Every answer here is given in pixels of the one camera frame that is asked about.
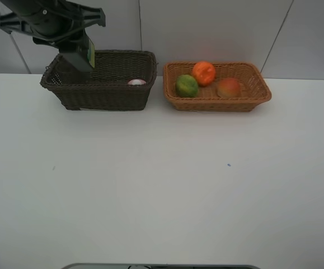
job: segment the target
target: white egg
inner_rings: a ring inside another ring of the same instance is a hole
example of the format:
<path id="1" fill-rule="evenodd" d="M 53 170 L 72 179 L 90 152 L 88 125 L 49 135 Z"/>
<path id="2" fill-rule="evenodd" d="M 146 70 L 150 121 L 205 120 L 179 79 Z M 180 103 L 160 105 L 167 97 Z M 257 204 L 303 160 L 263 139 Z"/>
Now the white egg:
<path id="1" fill-rule="evenodd" d="M 131 80 L 128 85 L 144 85 L 147 84 L 144 80 Z"/>

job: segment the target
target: white table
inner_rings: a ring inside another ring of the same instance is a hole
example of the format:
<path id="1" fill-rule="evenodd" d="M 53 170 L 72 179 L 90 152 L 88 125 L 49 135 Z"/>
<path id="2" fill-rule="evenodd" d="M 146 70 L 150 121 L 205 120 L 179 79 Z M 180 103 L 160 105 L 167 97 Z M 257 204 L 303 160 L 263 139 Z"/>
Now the white table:
<path id="1" fill-rule="evenodd" d="M 0 75 L 0 269 L 324 268 L 324 81 L 250 113 L 72 112 Z"/>

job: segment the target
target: robotic arm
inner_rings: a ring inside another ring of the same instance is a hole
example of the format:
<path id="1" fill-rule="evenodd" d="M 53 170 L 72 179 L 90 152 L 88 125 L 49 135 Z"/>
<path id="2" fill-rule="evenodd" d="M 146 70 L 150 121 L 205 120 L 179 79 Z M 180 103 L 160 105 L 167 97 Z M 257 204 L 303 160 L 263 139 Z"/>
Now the robotic arm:
<path id="1" fill-rule="evenodd" d="M 30 35 L 35 44 L 59 49 L 63 57 L 81 72 L 95 67 L 95 47 L 85 28 L 106 26 L 101 8 L 66 0 L 1 0 L 12 10 L 0 16 L 0 29 Z"/>

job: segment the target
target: green fruit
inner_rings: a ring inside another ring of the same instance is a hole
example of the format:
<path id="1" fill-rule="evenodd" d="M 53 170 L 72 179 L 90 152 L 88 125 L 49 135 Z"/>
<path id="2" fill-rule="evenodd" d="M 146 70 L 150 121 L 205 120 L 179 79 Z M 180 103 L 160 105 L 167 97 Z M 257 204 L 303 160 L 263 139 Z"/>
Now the green fruit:
<path id="1" fill-rule="evenodd" d="M 195 78 L 190 75 L 182 75 L 178 77 L 175 86 L 177 95 L 182 98 L 197 97 L 199 93 L 198 83 Z"/>

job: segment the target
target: basket rim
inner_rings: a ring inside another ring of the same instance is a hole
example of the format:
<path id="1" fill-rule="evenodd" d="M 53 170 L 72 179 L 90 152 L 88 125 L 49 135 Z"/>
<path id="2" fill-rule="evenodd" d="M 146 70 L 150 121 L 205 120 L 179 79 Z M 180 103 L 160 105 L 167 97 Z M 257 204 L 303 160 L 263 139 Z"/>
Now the basket rim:
<path id="1" fill-rule="evenodd" d="M 135 89 L 139 89 L 139 90 L 148 90 L 148 88 L 151 88 L 157 78 L 157 60 L 156 60 L 156 56 L 154 55 L 154 53 L 146 51 L 146 50 L 96 50 L 95 51 L 96 54 L 114 54 L 114 53 L 120 53 L 120 54 L 145 54 L 148 55 L 151 60 L 152 60 L 152 64 L 153 64 L 153 68 L 152 68 L 152 75 L 151 75 L 151 79 L 149 81 L 146 81 L 146 84 L 144 85 L 126 85 L 126 84 L 101 84 L 101 83 L 95 83 L 95 84 L 90 84 L 89 87 L 92 88 L 92 86 L 97 86 L 97 87 L 101 87 L 101 86 L 107 86 L 109 88 L 120 88 L 120 86 L 125 86 L 125 87 L 131 87 L 131 88 L 135 88 Z M 55 66 L 58 64 L 59 60 L 63 58 L 63 56 L 59 53 L 55 56 L 54 60 L 51 62 L 51 64 L 49 64 L 46 67 L 46 71 L 44 72 L 40 84 L 42 87 L 46 88 L 47 86 L 49 87 L 55 87 L 55 88 L 60 88 L 61 90 L 63 89 L 63 87 L 71 87 L 71 86 L 85 86 L 85 84 L 54 84 L 54 83 L 50 83 L 48 82 L 48 77 L 51 75 L 53 69 L 55 68 Z"/>
<path id="2" fill-rule="evenodd" d="M 222 98 L 222 97 L 214 97 L 214 98 L 202 98 L 202 97 L 196 97 L 196 98 L 182 98 L 178 96 L 173 96 L 170 95 L 169 90 L 168 90 L 168 83 L 167 81 L 169 80 L 168 76 L 168 67 L 170 65 L 178 65 L 178 64 L 196 64 L 199 61 L 173 61 L 173 62 L 168 62 L 165 64 L 163 68 L 163 92 L 165 97 L 171 101 L 171 102 L 178 102 L 182 101 L 184 104 L 195 104 L 195 103 L 204 103 L 204 104 L 211 104 L 218 102 L 220 104 L 262 104 L 267 101 L 270 101 L 272 98 L 271 91 L 266 84 L 264 78 L 261 75 L 261 72 L 257 67 L 248 62 L 210 62 L 213 65 L 244 65 L 244 66 L 249 66 L 253 69 L 253 71 L 256 73 L 258 78 L 261 80 L 261 83 L 263 85 L 263 88 L 266 90 L 266 96 L 262 98 Z"/>

